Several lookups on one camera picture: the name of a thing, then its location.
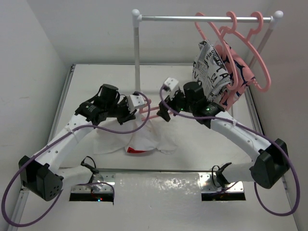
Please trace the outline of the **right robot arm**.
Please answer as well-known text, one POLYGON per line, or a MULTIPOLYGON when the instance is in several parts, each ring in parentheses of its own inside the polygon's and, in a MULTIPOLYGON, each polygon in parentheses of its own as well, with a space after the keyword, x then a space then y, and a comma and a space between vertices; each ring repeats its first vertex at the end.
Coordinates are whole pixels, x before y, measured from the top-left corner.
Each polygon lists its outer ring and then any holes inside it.
POLYGON ((240 147, 250 162, 228 162, 215 172, 213 183, 217 187, 236 181, 254 182, 265 189, 272 186, 289 170, 287 146, 284 141, 267 138, 251 130, 215 102, 208 102, 203 88, 197 82, 187 82, 182 88, 174 78, 164 81, 160 94, 168 93, 159 104, 157 115, 170 121, 169 112, 175 116, 196 120, 199 124, 218 132, 240 147))

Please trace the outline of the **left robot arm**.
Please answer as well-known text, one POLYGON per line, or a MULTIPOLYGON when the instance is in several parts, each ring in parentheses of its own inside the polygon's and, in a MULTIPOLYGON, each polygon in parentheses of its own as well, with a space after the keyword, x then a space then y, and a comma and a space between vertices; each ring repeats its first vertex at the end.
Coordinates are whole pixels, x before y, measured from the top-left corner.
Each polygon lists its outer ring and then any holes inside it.
POLYGON ((144 105, 138 93, 120 97, 118 88, 103 84, 98 93, 80 104, 67 125, 48 145, 37 152, 37 157, 24 156, 18 165, 24 187, 45 201, 54 199, 62 189, 89 183, 98 170, 88 164, 61 170, 60 165, 75 146, 101 122, 116 118, 119 124, 135 119, 144 105))

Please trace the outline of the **white t shirt red print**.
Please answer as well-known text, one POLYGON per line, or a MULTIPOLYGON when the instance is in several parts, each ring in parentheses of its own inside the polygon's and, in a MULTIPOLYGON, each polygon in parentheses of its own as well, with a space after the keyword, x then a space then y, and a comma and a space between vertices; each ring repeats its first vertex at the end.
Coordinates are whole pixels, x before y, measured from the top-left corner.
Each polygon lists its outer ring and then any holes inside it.
POLYGON ((175 123, 161 118, 149 119, 141 129, 129 134, 97 129, 93 141, 94 154, 110 154, 120 150, 130 154, 148 151, 172 154, 178 148, 175 132, 175 123))

